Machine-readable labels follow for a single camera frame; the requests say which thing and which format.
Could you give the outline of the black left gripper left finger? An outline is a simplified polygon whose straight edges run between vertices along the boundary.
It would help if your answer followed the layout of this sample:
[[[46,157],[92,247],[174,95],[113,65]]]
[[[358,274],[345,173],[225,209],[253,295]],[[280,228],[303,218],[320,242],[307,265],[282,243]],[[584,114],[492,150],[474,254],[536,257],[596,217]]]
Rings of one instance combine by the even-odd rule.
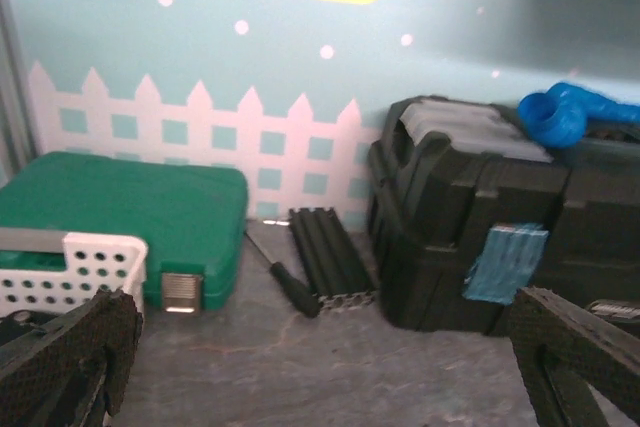
[[[134,298],[98,291],[1,347],[3,426],[103,426],[119,413],[143,328]]]

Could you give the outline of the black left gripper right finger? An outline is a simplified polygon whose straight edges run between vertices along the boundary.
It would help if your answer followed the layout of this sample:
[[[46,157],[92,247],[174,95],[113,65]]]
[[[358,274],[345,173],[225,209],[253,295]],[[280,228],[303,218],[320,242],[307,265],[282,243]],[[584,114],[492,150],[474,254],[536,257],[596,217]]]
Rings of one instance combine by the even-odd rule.
[[[639,423],[639,339],[550,290],[515,296],[509,337],[540,426],[607,426],[598,391]]]

